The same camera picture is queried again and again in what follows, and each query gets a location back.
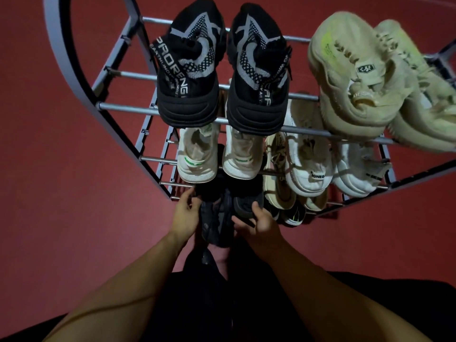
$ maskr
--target beige sneaker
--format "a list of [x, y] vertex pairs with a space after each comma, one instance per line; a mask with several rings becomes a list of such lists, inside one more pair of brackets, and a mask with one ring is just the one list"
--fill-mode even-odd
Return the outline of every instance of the beige sneaker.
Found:
[[325, 126], [334, 133], [379, 136], [412, 91], [401, 74], [406, 64], [379, 45], [367, 22], [349, 12], [334, 13], [319, 26], [308, 59], [320, 85]]
[[413, 93], [388, 126], [401, 143], [429, 151], [451, 151], [456, 146], [456, 90], [433, 72], [412, 39], [395, 20], [376, 28], [382, 45], [408, 64]]

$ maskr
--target forearm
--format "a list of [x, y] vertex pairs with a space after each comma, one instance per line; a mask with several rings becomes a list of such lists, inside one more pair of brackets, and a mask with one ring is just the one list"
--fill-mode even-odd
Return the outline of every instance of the forearm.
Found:
[[402, 318], [334, 279], [287, 243], [269, 263], [317, 340], [428, 341]]
[[137, 341], [184, 245], [167, 234], [91, 293], [45, 341]]

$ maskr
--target metal shoe rack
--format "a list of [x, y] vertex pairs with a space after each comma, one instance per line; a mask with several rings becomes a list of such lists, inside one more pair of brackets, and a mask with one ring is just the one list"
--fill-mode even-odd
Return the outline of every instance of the metal shoe rack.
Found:
[[[151, 126], [152, 117], [158, 116], [158, 109], [156, 106], [157, 102], [157, 89], [155, 90], [150, 106], [148, 108], [132, 107], [119, 104], [106, 103], [105, 100], [108, 96], [108, 88], [111, 81], [115, 77], [124, 77], [141, 80], [157, 80], [157, 71], [154, 60], [149, 50], [149, 38], [145, 31], [144, 23], [154, 24], [171, 24], [171, 20], [151, 18], [142, 16], [138, 8], [136, 0], [124, 0], [128, 10], [129, 18], [123, 27], [123, 30], [117, 39], [114, 48], [111, 50], [111, 54], [106, 60], [105, 65], [102, 67], [97, 79], [95, 80], [92, 87], [89, 85], [86, 77], [83, 74], [79, 60], [77, 58], [73, 35], [71, 32], [71, 18], [70, 18], [70, 5], [71, 0], [44, 0], [44, 11], [46, 19], [46, 28], [49, 35], [49, 41], [51, 43], [52, 50], [56, 57], [57, 63], [62, 71], [66, 82], [72, 89], [73, 93], [79, 98], [83, 105], [89, 110], [89, 112], [106, 128], [108, 133], [117, 141], [117, 143], [131, 156], [131, 158], [144, 170], [152, 182], [157, 185], [159, 191], [161, 191], [169, 199], [178, 199], [173, 196], [173, 188], [178, 187], [191, 187], [189, 184], [182, 184], [176, 182], [176, 160], [166, 159], [166, 153], [168, 147], [175, 146], [179, 143], [179, 135], [176, 129], [173, 127], [168, 128], [167, 136], [163, 144], [163, 150], [160, 158], [144, 156], [144, 142], [149, 135], [149, 127]], [[131, 39], [137, 35], [141, 50], [144, 54], [149, 74], [135, 73], [120, 71], [119, 65], [125, 56], [128, 47], [131, 45]], [[310, 38], [295, 37], [295, 36], [284, 36], [288, 41], [299, 42], [302, 44], [309, 43]], [[442, 77], [447, 79], [456, 88], [456, 76], [453, 73], [448, 60], [452, 54], [456, 51], [456, 39], [453, 40], [449, 45], [444, 47], [441, 51], [433, 55], [426, 55], [426, 60], [434, 65]], [[220, 85], [220, 89], [228, 90], [229, 85]], [[309, 101], [318, 102], [318, 96], [306, 95], [301, 93], [290, 93], [290, 98], [293, 99], [304, 99]], [[128, 137], [125, 135], [123, 130], [117, 125], [114, 118], [111, 116], [109, 111], [119, 111], [126, 113], [137, 113], [145, 115], [144, 122], [136, 143], [133, 144]], [[228, 124], [226, 118], [217, 118], [215, 120], [218, 124]], [[291, 126], [283, 126], [283, 132], [300, 133], [300, 134], [312, 134], [321, 135], [329, 138], [335, 138], [343, 140], [340, 137], [334, 136], [328, 131], [315, 130], [309, 128], [298, 128]], [[388, 152], [388, 145], [398, 145], [394, 140], [378, 137], [372, 140], [374, 143], [378, 143], [380, 154], [383, 159], [389, 159], [390, 154]], [[153, 171], [149, 166], [148, 162], [158, 162], [157, 171]], [[163, 166], [173, 166], [171, 177], [168, 181], [162, 179], [163, 177]], [[329, 212], [334, 212], [343, 207], [350, 206], [359, 201], [372, 198], [379, 194], [390, 193], [395, 190], [406, 188], [409, 186], [417, 185], [431, 178], [442, 176], [450, 172], [456, 171], [456, 160], [446, 162], [440, 166], [436, 166], [427, 171], [415, 174], [402, 180], [396, 180], [393, 169], [390, 169], [385, 175], [385, 184], [380, 185], [377, 190], [372, 192], [365, 198], [349, 198], [346, 195], [342, 195], [341, 202], [328, 202], [327, 207], [321, 212], [316, 213], [317, 216], [322, 216]], [[264, 175], [280, 175], [280, 173], [264, 172], [260, 174]]]

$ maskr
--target hand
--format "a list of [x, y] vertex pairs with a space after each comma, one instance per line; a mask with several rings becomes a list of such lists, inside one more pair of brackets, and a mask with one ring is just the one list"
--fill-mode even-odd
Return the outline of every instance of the hand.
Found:
[[242, 222], [236, 216], [231, 217], [231, 220], [234, 222], [234, 229], [245, 238], [256, 255], [269, 263], [274, 253], [279, 248], [286, 246], [287, 242], [269, 211], [261, 209], [256, 201], [252, 204], [252, 211], [256, 220], [250, 219], [250, 221], [255, 225], [255, 228]]
[[174, 218], [170, 233], [176, 235], [183, 243], [186, 243], [195, 233], [199, 223], [201, 199], [193, 197], [191, 199], [191, 207], [188, 205], [188, 198], [194, 190], [195, 188], [192, 187], [182, 193], [177, 202], [176, 209], [174, 210]]

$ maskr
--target person's right hand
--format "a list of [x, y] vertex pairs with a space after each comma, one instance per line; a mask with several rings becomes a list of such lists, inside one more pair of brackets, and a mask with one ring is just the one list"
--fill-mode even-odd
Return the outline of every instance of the person's right hand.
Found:
[[252, 204], [252, 211], [256, 219], [250, 219], [250, 221], [255, 225], [255, 228], [242, 222], [236, 216], [232, 216], [231, 220], [234, 222], [234, 229], [245, 238], [256, 255], [268, 263], [274, 253], [287, 245], [287, 242], [269, 211], [261, 209], [256, 201]]

